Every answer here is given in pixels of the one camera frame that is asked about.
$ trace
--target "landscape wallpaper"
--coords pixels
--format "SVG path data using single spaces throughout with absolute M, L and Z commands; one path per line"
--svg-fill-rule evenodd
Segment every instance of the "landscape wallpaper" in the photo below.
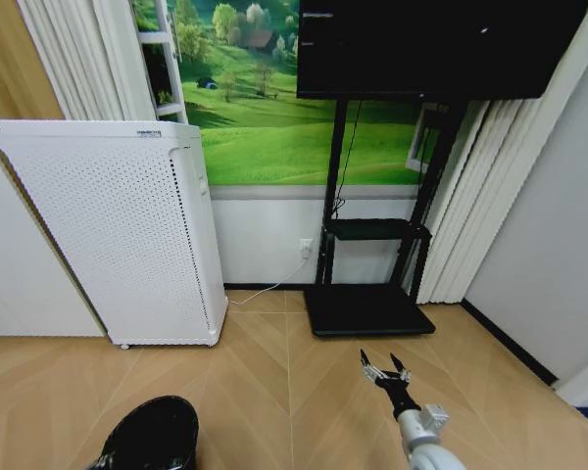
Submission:
M 153 0 L 132 4 L 138 28 L 157 30 Z M 335 103 L 296 98 L 299 2 L 168 6 L 187 116 L 201 128 L 210 184 L 325 184 Z M 172 95 L 161 46 L 143 47 L 155 99 L 165 104 Z M 357 107 L 350 103 L 342 164 Z M 418 105 L 364 102 L 345 183 L 417 184 L 406 159 L 418 113 Z

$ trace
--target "robotic arm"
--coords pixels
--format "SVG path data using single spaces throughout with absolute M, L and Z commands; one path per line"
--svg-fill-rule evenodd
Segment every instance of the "robotic arm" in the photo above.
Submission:
M 439 404 L 420 406 L 408 394 L 410 372 L 394 355 L 392 362 L 396 372 L 380 370 L 370 364 L 362 352 L 362 366 L 367 379 L 382 388 L 394 405 L 394 418 L 399 423 L 403 451 L 411 470 L 466 470 L 451 452 L 439 445 L 440 431 L 449 415 Z

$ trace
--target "white wall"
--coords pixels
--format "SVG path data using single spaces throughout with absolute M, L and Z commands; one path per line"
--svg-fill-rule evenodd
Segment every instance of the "white wall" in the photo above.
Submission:
M 412 199 L 349 200 L 341 217 L 409 217 Z M 222 275 L 226 283 L 275 283 L 300 263 L 299 240 L 313 238 L 314 250 L 288 283 L 313 283 L 321 199 L 214 200 Z M 333 282 L 385 282 L 398 242 L 337 242 Z
M 0 335 L 102 336 L 1 165 Z
M 588 69 L 466 298 L 561 379 L 588 363 Z

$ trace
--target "white curtain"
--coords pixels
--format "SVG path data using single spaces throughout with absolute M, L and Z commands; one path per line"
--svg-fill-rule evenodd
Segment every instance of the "white curtain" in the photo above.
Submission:
M 18 3 L 66 119 L 155 120 L 127 1 Z
M 487 106 L 472 141 L 458 142 L 455 177 L 442 181 L 427 225 L 432 243 L 418 302 L 462 300 L 515 197 L 588 65 L 588 13 L 544 95 Z

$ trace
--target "wooden floor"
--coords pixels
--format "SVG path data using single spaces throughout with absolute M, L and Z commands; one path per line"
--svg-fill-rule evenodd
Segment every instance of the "wooden floor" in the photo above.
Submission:
M 248 292 L 229 292 L 235 300 Z M 384 393 L 359 348 L 413 372 L 410 391 L 451 415 L 444 445 L 468 469 L 588 469 L 588 422 L 459 306 L 429 306 L 434 335 L 320 341 L 300 293 L 229 309 L 211 348 L 0 338 L 0 469 L 82 469 L 134 407 L 181 395 L 200 419 L 200 469 L 401 469 Z

